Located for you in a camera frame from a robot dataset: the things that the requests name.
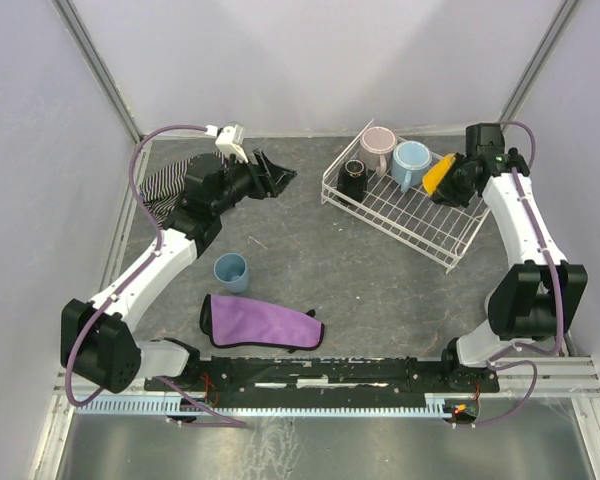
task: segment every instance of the black mounting plate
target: black mounting plate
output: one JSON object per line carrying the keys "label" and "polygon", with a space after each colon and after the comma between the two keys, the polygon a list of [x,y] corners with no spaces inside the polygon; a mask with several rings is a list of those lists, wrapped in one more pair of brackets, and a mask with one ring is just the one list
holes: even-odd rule
{"label": "black mounting plate", "polygon": [[[442,361],[415,358],[226,358],[201,360],[209,376],[211,401],[230,408],[392,408],[424,407],[425,393],[498,392],[497,376],[460,367],[446,375]],[[187,391],[204,392],[200,378],[174,379]],[[157,380],[147,391],[169,391]]]}

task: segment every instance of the dish rack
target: dish rack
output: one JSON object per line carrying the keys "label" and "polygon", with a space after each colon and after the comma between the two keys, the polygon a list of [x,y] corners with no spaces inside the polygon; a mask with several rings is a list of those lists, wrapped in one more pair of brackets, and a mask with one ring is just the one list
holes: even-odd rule
{"label": "dish rack", "polygon": [[[391,178],[391,169],[382,178],[375,172],[369,177],[362,203],[338,192],[340,166],[358,158],[360,137],[372,126],[373,120],[324,172],[322,204],[334,204],[444,265],[449,273],[467,252],[489,214],[489,207],[477,195],[465,209],[436,205],[422,185],[402,193],[400,185]],[[432,165],[435,165],[442,157],[431,153]]]}

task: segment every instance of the white wall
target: white wall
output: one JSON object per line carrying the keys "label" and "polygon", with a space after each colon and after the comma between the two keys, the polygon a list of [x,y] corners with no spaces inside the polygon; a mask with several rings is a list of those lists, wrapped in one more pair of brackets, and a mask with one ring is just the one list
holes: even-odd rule
{"label": "white wall", "polygon": [[60,311],[98,287],[131,142],[51,2],[0,1],[0,480],[26,478]]}
{"label": "white wall", "polygon": [[[581,2],[517,119],[537,137],[532,178],[543,217],[589,273],[572,333],[600,374],[600,0]],[[507,135],[510,145],[528,145],[523,133]]]}
{"label": "white wall", "polygon": [[496,119],[560,0],[74,0],[147,132]]}

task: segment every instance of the black mug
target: black mug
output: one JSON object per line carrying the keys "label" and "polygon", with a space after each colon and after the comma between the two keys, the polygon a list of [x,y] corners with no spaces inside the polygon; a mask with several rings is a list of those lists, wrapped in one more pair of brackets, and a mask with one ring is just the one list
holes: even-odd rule
{"label": "black mug", "polygon": [[338,191],[343,195],[361,203],[367,189],[367,167],[360,160],[349,160],[338,172]]}

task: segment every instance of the mug handle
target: mug handle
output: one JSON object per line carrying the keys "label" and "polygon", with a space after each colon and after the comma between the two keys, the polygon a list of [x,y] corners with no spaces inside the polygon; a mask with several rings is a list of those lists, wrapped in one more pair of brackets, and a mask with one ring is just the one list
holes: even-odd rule
{"label": "mug handle", "polygon": [[410,186],[411,186],[411,170],[407,170],[407,173],[404,174],[404,180],[402,180],[402,185],[400,186],[400,191],[402,193],[407,193]]}
{"label": "mug handle", "polygon": [[379,177],[384,177],[387,173],[387,159],[384,155],[380,155],[378,158],[378,166],[376,167],[376,173]]}

